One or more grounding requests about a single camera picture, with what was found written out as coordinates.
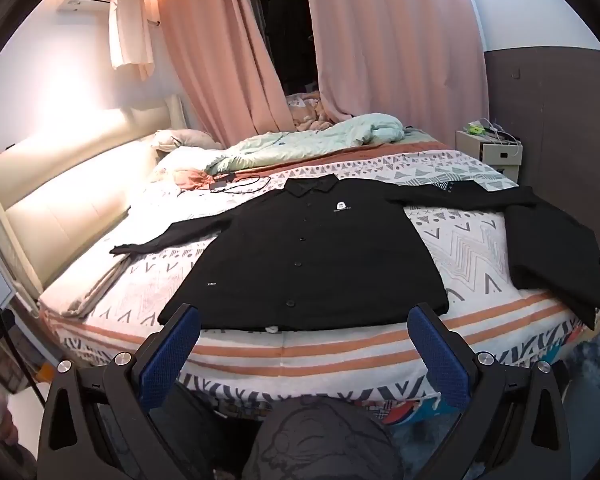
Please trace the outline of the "black button-up shirt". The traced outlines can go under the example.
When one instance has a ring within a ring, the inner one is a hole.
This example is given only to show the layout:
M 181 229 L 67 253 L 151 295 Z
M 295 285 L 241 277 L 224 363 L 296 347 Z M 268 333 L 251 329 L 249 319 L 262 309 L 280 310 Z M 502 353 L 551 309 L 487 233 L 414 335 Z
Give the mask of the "black button-up shirt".
M 171 224 L 116 255 L 214 239 L 159 315 L 191 304 L 206 330 L 340 330 L 396 324 L 428 304 L 449 310 L 434 259 L 406 207 L 472 209 L 472 181 L 408 186 L 333 174 L 289 179 L 215 216 Z

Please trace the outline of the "patterned white bedspread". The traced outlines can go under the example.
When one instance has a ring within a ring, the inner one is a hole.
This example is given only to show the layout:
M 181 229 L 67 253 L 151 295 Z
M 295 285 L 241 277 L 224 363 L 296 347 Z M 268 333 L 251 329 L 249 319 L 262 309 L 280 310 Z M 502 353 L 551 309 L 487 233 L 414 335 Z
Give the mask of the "patterned white bedspread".
M 211 216 L 290 178 L 336 174 L 398 185 L 474 180 L 490 191 L 510 181 L 477 159 L 439 143 L 364 146 L 332 156 L 240 172 L 231 190 L 181 193 L 170 172 L 43 295 L 41 313 L 52 333 L 81 359 L 102 364 L 136 349 L 158 330 L 158 314 L 207 248 L 205 240 L 123 260 L 106 295 L 83 316 L 61 314 L 67 298 L 93 284 L 114 245 L 141 242 L 170 223 Z M 508 273 L 504 219 L 487 212 L 410 208 L 406 211 L 436 264 L 449 297 L 444 322 L 475 348 L 506 364 L 554 360 L 588 330 L 554 295 L 516 289 Z M 402 324 L 330 332 L 245 333 L 207 330 L 181 374 L 186 387 L 232 403 L 272 402 L 324 394 L 363 402 L 401 402 L 434 395 L 426 367 Z

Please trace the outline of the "folded beige cloth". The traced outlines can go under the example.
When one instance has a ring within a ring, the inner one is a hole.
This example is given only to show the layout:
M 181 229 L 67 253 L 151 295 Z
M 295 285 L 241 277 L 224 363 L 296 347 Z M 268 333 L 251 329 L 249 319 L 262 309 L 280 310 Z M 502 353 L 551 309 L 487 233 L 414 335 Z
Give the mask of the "folded beige cloth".
M 84 254 L 44 290 L 38 305 L 63 318 L 83 318 L 129 264 L 125 255 Z

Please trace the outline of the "person's dark printed trousers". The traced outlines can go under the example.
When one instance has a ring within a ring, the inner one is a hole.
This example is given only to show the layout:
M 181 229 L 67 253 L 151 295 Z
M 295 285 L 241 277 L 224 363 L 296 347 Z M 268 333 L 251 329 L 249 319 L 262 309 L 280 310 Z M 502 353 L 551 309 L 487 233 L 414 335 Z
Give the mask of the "person's dark printed trousers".
M 321 396 L 277 402 L 263 420 L 223 417 L 176 384 L 149 412 L 195 479 L 401 479 L 388 429 L 356 405 Z

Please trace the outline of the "orange garment on bed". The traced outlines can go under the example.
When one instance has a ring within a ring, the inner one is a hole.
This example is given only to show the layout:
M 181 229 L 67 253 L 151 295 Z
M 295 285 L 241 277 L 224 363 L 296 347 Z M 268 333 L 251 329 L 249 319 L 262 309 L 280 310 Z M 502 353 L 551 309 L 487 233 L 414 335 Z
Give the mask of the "orange garment on bed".
M 181 191 L 193 191 L 208 188 L 215 180 L 205 171 L 198 169 L 179 169 L 173 171 L 173 181 Z

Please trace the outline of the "cream padded headboard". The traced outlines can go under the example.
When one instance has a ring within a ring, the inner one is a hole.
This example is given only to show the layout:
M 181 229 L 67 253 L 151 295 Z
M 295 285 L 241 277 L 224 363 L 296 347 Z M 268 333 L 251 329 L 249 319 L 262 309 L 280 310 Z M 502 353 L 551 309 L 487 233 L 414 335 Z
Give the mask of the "cream padded headboard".
M 105 110 L 65 136 L 30 136 L 0 154 L 0 253 L 32 298 L 123 219 L 157 165 L 152 136 L 185 125 L 172 94 Z

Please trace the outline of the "white bedside cabinet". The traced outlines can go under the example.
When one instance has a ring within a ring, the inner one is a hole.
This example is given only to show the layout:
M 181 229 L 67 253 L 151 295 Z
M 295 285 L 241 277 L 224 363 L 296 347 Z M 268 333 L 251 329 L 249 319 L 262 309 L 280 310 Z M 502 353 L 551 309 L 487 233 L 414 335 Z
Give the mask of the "white bedside cabinet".
M 524 147 L 517 140 L 501 133 L 478 136 L 457 130 L 455 146 L 457 151 L 480 160 L 509 180 L 518 181 Z

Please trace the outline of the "beige pillow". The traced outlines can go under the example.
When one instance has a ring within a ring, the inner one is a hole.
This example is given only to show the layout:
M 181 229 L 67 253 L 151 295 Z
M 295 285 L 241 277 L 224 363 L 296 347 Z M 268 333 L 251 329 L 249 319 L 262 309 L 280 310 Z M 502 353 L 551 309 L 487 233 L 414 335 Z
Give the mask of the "beige pillow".
M 220 150 L 222 145 L 216 142 L 209 133 L 195 129 L 158 130 L 151 139 L 151 146 L 159 152 L 170 153 L 177 148 L 204 148 Z

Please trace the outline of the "green object on cabinet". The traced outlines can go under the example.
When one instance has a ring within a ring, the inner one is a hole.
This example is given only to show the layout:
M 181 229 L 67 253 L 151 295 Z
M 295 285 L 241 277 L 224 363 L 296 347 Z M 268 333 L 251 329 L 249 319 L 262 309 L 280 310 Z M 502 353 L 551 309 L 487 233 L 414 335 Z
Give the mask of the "green object on cabinet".
M 469 124 L 467 126 L 467 132 L 473 136 L 483 136 L 486 130 L 480 124 Z

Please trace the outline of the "mint green duvet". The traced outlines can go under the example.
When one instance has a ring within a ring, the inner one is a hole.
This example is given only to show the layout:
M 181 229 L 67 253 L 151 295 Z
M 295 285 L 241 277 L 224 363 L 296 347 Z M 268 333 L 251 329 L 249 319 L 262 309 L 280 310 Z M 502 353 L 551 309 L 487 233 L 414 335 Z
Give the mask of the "mint green duvet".
M 207 174 L 298 162 L 347 148 L 394 143 L 404 139 L 404 125 L 391 115 L 356 116 L 324 130 L 268 132 L 240 141 L 222 151 L 204 170 Z

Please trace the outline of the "pink plush blanket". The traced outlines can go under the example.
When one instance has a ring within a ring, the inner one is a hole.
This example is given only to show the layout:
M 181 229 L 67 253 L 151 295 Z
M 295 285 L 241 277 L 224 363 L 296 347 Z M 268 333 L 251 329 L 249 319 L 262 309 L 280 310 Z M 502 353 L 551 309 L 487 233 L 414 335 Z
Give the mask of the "pink plush blanket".
M 320 92 L 299 92 L 286 96 L 286 102 L 298 131 L 325 130 L 334 122 L 328 117 Z

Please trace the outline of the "left pink curtain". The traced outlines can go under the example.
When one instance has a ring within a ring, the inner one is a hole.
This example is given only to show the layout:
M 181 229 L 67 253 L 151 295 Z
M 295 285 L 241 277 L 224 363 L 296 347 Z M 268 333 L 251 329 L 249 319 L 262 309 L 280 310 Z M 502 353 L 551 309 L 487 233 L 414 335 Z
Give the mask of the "left pink curtain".
M 175 73 L 198 122 L 225 146 L 294 131 L 250 0 L 157 0 Z

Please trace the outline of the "pink curtain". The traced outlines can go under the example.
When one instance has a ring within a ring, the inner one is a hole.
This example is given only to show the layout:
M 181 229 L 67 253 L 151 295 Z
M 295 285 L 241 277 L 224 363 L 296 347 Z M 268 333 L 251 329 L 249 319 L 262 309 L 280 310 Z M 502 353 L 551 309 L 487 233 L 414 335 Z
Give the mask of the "pink curtain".
M 309 0 L 318 90 L 337 120 L 385 113 L 451 144 L 488 116 L 471 0 Z
M 294 131 L 250 0 L 157 0 L 175 73 L 198 122 L 225 146 Z

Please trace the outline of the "right pink curtain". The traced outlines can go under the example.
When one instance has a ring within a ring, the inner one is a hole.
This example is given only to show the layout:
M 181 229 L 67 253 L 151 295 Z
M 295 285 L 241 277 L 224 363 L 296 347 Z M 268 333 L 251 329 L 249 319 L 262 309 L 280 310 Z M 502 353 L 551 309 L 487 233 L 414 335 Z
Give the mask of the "right pink curtain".
M 451 144 L 488 116 L 471 0 L 309 0 L 318 90 L 337 120 L 385 113 Z

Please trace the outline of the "hanging cream cloth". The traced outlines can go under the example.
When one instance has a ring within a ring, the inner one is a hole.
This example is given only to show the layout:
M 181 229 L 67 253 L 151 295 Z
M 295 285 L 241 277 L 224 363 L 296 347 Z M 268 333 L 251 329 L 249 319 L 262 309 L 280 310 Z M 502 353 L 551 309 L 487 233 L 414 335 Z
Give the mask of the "hanging cream cloth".
M 109 55 L 111 66 L 135 68 L 141 80 L 154 72 L 154 54 L 144 0 L 110 0 Z

